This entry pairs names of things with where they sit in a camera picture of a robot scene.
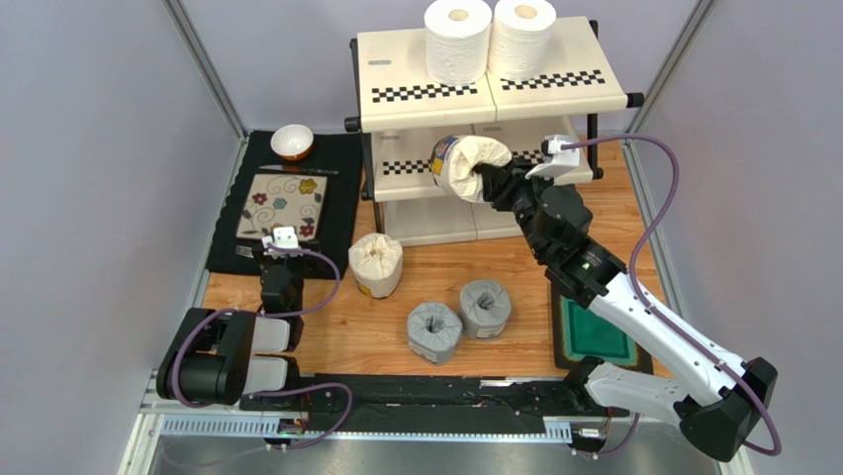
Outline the floral square plate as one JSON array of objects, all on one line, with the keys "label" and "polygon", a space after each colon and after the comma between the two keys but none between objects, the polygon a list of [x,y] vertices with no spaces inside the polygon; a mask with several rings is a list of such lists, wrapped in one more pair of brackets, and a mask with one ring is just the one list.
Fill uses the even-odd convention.
[{"label": "floral square plate", "polygon": [[292,227],[299,241],[317,237],[328,178],[290,173],[259,173],[247,188],[235,236],[257,240]]}]

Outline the grey wrapped roll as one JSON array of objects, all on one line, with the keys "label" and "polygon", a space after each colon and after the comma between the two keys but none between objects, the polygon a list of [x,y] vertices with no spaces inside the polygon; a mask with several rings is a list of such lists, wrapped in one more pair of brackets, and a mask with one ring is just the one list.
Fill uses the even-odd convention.
[{"label": "grey wrapped roll", "polygon": [[462,335],[462,321],[443,303],[422,303],[408,315],[408,347],[430,364],[443,365],[450,361]]},{"label": "grey wrapped roll", "polygon": [[504,331],[513,312],[509,293],[491,279],[474,280],[460,291],[458,316],[471,339],[490,340]]}]

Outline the grey wrapped roll left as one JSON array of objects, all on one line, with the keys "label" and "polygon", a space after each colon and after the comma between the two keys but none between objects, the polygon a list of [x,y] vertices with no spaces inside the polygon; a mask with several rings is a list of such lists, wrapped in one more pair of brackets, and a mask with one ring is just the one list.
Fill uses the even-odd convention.
[{"label": "grey wrapped roll left", "polygon": [[462,335],[462,321],[443,303],[422,303],[408,315],[408,347],[430,364],[443,365],[450,361]]}]

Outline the black cloth placemat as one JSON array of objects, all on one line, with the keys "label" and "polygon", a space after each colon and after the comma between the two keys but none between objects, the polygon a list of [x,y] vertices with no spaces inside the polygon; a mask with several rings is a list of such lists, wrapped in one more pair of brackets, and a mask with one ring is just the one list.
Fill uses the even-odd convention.
[{"label": "black cloth placemat", "polygon": [[[235,253],[239,245],[249,246],[246,239],[235,236],[243,206],[250,199],[249,187],[264,165],[282,164],[271,149],[272,134],[254,131],[250,134],[242,164],[225,205],[215,224],[212,245],[206,268],[210,272],[256,276],[260,269],[251,257]],[[333,170],[328,177],[327,192],[322,198],[325,206],[316,228],[318,251],[329,257],[344,273],[348,265],[348,249],[352,244],[356,210],[361,185],[363,153],[357,135],[316,135],[314,148],[297,165],[302,168]]]}]

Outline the green square dish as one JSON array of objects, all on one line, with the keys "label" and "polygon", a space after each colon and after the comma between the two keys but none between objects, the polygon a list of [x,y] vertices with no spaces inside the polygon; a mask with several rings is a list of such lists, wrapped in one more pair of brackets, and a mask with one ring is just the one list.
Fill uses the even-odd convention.
[{"label": "green square dish", "polygon": [[651,355],[623,331],[550,287],[553,361],[571,370],[586,356],[615,366],[654,374]]}]

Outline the white paper roll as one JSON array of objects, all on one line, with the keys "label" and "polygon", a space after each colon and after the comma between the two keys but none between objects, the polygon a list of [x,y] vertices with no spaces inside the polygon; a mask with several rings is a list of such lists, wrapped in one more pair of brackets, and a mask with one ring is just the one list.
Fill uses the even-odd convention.
[{"label": "white paper roll", "polygon": [[535,76],[542,66],[557,19],[548,1],[498,1],[490,37],[488,71],[512,81]]},{"label": "white paper roll", "polygon": [[487,70],[493,12],[484,1],[434,1],[423,15],[427,75],[448,86],[469,85]]}]

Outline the beige wrapped roll back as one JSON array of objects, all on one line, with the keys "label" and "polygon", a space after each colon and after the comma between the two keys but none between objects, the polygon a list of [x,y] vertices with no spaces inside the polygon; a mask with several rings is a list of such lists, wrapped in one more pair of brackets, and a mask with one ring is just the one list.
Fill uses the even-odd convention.
[{"label": "beige wrapped roll back", "polygon": [[371,233],[348,250],[348,262],[359,290],[373,299],[389,297],[403,272],[404,250],[395,239]]}]

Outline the beige roll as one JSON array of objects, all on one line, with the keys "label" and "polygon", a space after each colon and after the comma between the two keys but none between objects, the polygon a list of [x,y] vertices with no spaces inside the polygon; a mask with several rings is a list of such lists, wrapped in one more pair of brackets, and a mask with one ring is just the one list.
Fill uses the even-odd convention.
[{"label": "beige roll", "polygon": [[448,136],[433,147],[428,168],[440,189],[464,201],[482,203],[483,178],[474,167],[505,167],[512,157],[510,149],[493,138]]},{"label": "beige roll", "polygon": [[404,250],[395,239],[371,233],[348,250],[348,262],[359,290],[373,299],[389,297],[403,272]]}]

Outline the cream checkered three-tier shelf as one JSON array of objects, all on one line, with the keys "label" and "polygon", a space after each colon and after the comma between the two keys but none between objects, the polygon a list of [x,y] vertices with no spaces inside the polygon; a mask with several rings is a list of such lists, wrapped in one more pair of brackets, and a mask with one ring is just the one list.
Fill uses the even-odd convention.
[{"label": "cream checkered three-tier shelf", "polygon": [[405,246],[519,234],[515,219],[487,204],[439,188],[428,161],[448,136],[478,135],[504,143],[515,159],[537,164],[544,138],[573,135],[572,118],[598,133],[601,113],[642,106],[640,92],[622,89],[585,17],[558,19],[537,74],[510,81],[493,74],[464,86],[426,74],[422,29],[361,33],[351,41],[358,113],[345,126],[362,136],[366,185],[375,227]]}]

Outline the white and orange bowl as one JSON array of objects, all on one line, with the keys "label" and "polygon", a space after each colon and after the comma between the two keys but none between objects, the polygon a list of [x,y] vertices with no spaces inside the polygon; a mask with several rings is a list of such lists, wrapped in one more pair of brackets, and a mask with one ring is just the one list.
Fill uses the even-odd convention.
[{"label": "white and orange bowl", "polygon": [[287,125],[278,129],[270,140],[272,151],[290,161],[300,161],[307,157],[314,143],[313,131],[300,124]]}]

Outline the grey wrapped roll right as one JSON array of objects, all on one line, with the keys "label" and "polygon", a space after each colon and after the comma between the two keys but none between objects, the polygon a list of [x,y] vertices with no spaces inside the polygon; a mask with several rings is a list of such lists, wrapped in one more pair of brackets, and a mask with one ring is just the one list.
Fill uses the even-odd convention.
[{"label": "grey wrapped roll right", "polygon": [[471,339],[490,340],[504,331],[513,312],[509,293],[491,279],[474,280],[460,291],[458,316]]}]

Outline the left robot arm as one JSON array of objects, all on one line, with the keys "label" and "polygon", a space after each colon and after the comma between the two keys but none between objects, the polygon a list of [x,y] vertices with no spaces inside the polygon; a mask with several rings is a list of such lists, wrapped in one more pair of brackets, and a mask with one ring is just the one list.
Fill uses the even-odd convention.
[{"label": "left robot arm", "polygon": [[232,406],[254,393],[287,390],[298,377],[294,359],[285,357],[301,341],[306,309],[306,272],[316,261],[335,282],[340,272],[332,260],[294,243],[270,238],[251,247],[259,267],[261,306],[256,311],[189,309],[158,368],[156,393],[184,406]]}]

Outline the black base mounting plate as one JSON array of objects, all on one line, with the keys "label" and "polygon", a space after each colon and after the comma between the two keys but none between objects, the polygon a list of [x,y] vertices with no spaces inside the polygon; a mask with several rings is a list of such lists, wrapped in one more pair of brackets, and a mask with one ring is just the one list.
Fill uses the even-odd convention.
[{"label": "black base mounting plate", "polygon": [[304,415],[310,429],[329,428],[349,410],[343,431],[447,434],[539,434],[550,417],[602,425],[628,414],[586,401],[559,379],[315,374],[295,382],[324,388],[286,399],[243,397],[238,407]]}]

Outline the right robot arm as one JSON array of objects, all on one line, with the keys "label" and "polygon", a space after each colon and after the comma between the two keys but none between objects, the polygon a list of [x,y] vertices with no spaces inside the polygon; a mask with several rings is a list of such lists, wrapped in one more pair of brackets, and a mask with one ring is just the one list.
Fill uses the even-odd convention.
[{"label": "right robot arm", "polygon": [[593,215],[572,185],[528,176],[528,166],[476,166],[482,197],[512,212],[536,261],[562,297],[613,324],[671,372],[629,371],[588,356],[573,372],[591,400],[677,427],[708,457],[730,461],[749,444],[768,408],[778,371],[702,335],[658,302],[618,257],[589,237]]}]

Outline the beige roll front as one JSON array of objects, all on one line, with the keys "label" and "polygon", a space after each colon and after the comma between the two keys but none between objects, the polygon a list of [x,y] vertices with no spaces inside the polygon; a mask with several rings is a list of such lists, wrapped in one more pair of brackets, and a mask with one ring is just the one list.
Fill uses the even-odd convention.
[{"label": "beige roll front", "polygon": [[440,189],[464,201],[482,203],[483,178],[474,167],[505,167],[512,157],[510,149],[493,138],[448,136],[433,147],[428,168]]}]

